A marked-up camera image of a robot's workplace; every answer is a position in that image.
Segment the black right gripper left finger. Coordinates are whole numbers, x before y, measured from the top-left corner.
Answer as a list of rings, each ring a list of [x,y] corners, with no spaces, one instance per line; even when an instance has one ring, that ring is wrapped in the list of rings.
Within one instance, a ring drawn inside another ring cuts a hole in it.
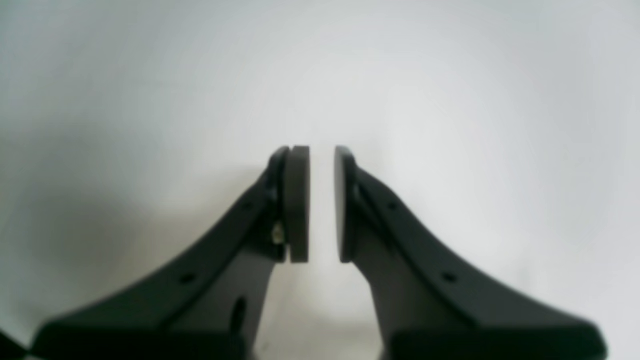
[[[311,151],[282,146],[192,247],[105,300],[48,322],[42,360],[249,360],[272,271],[309,261]]]

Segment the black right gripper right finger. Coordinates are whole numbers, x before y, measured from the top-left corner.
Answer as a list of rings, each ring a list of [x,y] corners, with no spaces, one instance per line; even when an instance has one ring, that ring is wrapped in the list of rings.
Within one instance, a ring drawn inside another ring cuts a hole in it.
[[[340,261],[374,302],[382,360],[605,360],[594,323],[480,271],[445,246],[397,194],[334,150]]]

